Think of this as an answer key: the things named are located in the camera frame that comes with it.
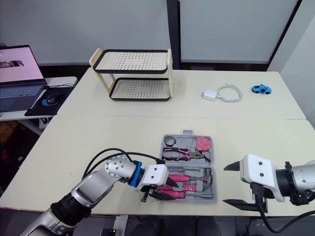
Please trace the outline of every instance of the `laptop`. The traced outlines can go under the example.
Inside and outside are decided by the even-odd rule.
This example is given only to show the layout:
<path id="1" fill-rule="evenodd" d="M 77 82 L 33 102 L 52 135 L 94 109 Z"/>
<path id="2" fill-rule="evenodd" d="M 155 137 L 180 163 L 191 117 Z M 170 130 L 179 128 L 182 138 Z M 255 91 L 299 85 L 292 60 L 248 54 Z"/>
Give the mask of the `laptop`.
<path id="1" fill-rule="evenodd" d="M 0 112 L 27 110 L 45 85 L 29 45 L 0 47 Z"/>

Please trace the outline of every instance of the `gray tool case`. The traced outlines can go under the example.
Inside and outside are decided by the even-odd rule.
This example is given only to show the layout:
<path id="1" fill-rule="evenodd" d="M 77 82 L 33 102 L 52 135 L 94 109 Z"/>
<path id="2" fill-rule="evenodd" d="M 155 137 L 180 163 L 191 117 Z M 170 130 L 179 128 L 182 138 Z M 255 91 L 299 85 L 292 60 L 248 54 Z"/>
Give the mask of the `gray tool case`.
<path id="1" fill-rule="evenodd" d="M 173 137 L 168 139 L 168 145 L 165 140 L 168 137 Z M 196 150 L 196 140 L 197 138 L 205 138 L 210 141 L 209 150 L 204 150 L 199 152 Z M 193 180 L 189 180 L 187 182 L 176 182 L 178 184 L 178 188 L 171 187 L 169 185 L 161 186 L 156 191 L 167 193 L 167 191 L 177 191 L 184 192 L 189 196 L 184 196 L 183 199 L 175 199 L 173 201 L 176 202 L 190 202 L 190 203 L 213 203 L 217 199 L 216 187 L 215 187 L 215 170 L 211 166 L 213 162 L 213 140 L 209 136 L 194 136 L 192 130 L 184 130 L 182 135 L 165 135 L 162 140 L 162 147 L 160 151 L 160 157 L 169 156 L 169 157 L 179 157 L 184 156 L 184 153 L 178 153 L 177 151 L 164 151 L 168 148 L 183 148 L 188 149 L 190 152 L 199 152 L 201 155 L 203 154 L 205 158 L 201 159 L 193 159 L 189 158 L 186 160 L 167 160 L 165 159 L 165 164 L 169 169 L 170 175 L 186 175 L 191 177 Z M 207 173 L 210 172 L 210 185 L 207 186 L 207 182 L 198 180 L 198 178 L 206 176 Z"/>

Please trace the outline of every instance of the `laptop keyboard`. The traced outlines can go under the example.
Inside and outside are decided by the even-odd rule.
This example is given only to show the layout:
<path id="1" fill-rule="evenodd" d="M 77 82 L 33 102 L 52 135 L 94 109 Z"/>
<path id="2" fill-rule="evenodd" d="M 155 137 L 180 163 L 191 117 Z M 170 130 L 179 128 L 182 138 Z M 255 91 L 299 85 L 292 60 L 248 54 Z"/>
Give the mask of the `laptop keyboard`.
<path id="1" fill-rule="evenodd" d="M 16 87 L 16 88 L 1 88 L 0 98 L 13 98 L 13 97 L 29 97 L 35 96 L 41 89 L 42 85 L 39 86 L 27 86 L 27 87 Z"/>

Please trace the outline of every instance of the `mouse pad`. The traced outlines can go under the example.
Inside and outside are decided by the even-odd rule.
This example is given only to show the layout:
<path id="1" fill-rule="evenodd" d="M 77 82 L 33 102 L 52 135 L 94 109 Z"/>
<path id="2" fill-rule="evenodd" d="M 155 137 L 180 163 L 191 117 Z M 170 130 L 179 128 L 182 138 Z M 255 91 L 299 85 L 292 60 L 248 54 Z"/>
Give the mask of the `mouse pad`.
<path id="1" fill-rule="evenodd" d="M 28 111 L 25 113 L 25 116 L 28 117 L 28 116 L 54 116 L 56 115 L 60 106 L 63 104 L 63 102 L 66 100 L 66 98 L 69 96 L 72 90 L 73 88 L 69 88 L 69 87 L 47 89 L 42 95 L 42 97 L 36 101 L 34 106 L 28 109 Z M 60 100 L 59 103 L 55 105 L 45 106 L 44 104 L 47 104 L 45 102 L 47 101 L 47 97 L 53 93 L 62 93 L 64 94 L 64 97 Z"/>

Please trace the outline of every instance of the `computer mouse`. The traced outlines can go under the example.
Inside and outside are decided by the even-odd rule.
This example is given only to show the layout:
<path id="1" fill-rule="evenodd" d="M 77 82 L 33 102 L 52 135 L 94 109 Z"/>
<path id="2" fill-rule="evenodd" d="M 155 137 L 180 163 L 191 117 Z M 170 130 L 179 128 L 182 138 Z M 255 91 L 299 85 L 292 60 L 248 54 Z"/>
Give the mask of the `computer mouse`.
<path id="1" fill-rule="evenodd" d="M 56 105 L 58 104 L 63 98 L 64 98 L 64 93 L 52 93 L 50 95 L 47 96 L 47 104 L 49 106 L 51 105 Z"/>

